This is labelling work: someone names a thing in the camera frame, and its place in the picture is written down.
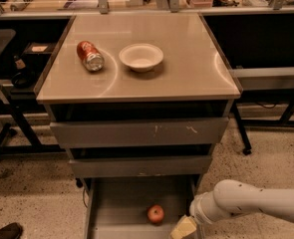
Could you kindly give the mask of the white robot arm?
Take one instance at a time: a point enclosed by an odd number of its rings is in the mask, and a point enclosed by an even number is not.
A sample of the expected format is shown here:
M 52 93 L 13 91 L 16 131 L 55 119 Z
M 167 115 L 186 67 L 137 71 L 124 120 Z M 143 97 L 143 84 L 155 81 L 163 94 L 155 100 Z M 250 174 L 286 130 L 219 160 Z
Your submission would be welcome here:
M 258 188 L 236 180 L 219 181 L 209 192 L 194 196 L 168 239 L 202 239 L 200 226 L 252 213 L 294 223 L 294 189 Z

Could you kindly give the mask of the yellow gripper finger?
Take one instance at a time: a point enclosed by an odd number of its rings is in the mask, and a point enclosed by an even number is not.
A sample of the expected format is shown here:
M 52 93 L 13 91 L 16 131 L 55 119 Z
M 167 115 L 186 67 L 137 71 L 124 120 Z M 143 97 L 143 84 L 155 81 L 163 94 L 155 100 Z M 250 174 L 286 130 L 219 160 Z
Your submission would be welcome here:
M 194 239 L 196 223 L 190 216 L 183 215 L 169 234 L 169 239 Z

